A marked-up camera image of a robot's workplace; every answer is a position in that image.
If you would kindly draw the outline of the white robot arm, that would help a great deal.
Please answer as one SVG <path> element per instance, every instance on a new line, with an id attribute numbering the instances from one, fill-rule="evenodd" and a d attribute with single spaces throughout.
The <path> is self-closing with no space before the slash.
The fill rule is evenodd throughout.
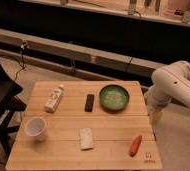
<path id="1" fill-rule="evenodd" d="M 153 85 L 144 94 L 151 124 L 157 124 L 162 117 L 161 110 L 171 99 L 190 108 L 190 63 L 177 61 L 156 69 L 151 79 Z"/>

